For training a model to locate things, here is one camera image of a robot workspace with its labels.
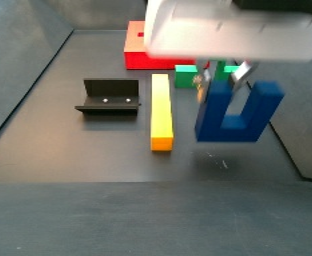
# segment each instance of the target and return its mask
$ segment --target gray wall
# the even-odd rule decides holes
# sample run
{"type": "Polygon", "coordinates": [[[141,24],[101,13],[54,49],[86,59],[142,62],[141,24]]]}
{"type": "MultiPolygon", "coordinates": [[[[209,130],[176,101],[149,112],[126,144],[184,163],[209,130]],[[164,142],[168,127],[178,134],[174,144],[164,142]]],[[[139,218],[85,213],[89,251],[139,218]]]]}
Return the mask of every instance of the gray wall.
{"type": "Polygon", "coordinates": [[[41,0],[0,0],[0,127],[70,32],[41,0]]]}
{"type": "Polygon", "coordinates": [[[312,178],[312,61],[264,63],[254,80],[276,80],[285,90],[272,125],[301,175],[312,178]]]}
{"type": "Polygon", "coordinates": [[[129,20],[145,19],[142,0],[43,0],[74,29],[125,30],[129,20]]]}

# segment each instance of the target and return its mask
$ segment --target black bracket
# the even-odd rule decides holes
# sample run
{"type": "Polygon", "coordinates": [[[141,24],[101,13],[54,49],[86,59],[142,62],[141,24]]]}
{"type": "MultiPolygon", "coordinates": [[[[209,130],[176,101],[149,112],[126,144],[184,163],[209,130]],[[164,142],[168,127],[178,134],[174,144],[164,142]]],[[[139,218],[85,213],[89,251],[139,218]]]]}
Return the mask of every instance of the black bracket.
{"type": "Polygon", "coordinates": [[[138,80],[83,79],[86,100],[74,108],[83,114],[138,112],[138,80]]]}

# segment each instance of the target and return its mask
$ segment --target yellow block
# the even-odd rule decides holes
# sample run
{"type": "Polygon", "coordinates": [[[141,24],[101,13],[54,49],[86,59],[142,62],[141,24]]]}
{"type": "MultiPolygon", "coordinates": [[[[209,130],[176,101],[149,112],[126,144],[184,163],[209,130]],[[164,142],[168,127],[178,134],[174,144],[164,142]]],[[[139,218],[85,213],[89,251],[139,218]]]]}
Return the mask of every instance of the yellow block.
{"type": "Polygon", "coordinates": [[[150,150],[170,151],[173,144],[169,78],[152,75],[150,150]]]}

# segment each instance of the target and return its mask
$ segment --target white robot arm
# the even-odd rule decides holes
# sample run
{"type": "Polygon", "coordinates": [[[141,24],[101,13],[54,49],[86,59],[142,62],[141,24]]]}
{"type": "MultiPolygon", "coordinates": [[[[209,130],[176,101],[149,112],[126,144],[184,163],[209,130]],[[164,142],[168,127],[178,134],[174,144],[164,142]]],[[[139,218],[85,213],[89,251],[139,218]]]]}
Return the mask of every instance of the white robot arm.
{"type": "Polygon", "coordinates": [[[269,6],[264,0],[149,0],[146,51],[164,57],[309,61],[312,4],[298,8],[297,1],[304,0],[286,0],[292,6],[281,8],[282,0],[269,6]]]}

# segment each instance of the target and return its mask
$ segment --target blue u-shaped block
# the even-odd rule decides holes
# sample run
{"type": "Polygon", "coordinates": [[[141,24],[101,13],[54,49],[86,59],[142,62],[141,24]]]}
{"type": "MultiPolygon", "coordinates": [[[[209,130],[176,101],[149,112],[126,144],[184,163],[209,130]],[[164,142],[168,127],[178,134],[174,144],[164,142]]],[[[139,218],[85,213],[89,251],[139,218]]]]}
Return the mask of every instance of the blue u-shaped block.
{"type": "Polygon", "coordinates": [[[225,115],[232,98],[228,81],[212,81],[194,125],[197,141],[254,142],[284,93],[276,82],[256,82],[240,115],[225,115]]]}

